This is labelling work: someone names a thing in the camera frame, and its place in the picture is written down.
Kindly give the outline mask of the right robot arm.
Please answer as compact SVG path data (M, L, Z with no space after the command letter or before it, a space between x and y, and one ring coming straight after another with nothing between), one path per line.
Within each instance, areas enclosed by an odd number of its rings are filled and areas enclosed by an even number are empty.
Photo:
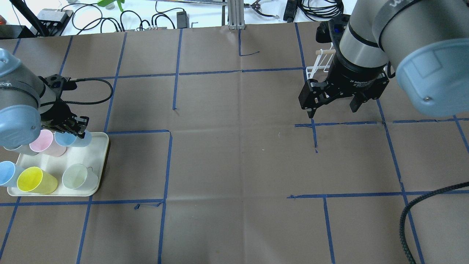
M468 4L465 0L359 0L351 15L321 22L316 41L335 49L327 78L305 82L300 107L351 97L357 112L378 99L391 75L421 114L468 111Z

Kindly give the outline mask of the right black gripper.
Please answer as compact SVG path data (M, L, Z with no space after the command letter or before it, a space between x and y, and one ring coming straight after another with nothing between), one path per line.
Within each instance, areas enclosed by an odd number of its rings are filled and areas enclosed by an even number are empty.
M298 99L303 110L315 110L334 100L353 97L350 109L356 113L362 104L378 99L388 83L383 67L352 65L335 56L326 80L307 80Z

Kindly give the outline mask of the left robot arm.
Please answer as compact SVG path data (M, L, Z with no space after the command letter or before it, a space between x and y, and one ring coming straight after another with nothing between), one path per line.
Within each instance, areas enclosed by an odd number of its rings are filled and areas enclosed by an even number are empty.
M28 145L43 128L85 137L89 117L72 113L61 99L63 91L77 88L76 80L58 74L37 76L5 49L0 59L1 146Z

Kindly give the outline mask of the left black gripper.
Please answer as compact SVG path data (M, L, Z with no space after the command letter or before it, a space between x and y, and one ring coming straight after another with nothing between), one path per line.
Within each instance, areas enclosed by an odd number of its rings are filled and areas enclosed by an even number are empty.
M46 112L40 114L41 126L65 136L84 139L89 117L74 114L65 103L54 103Z

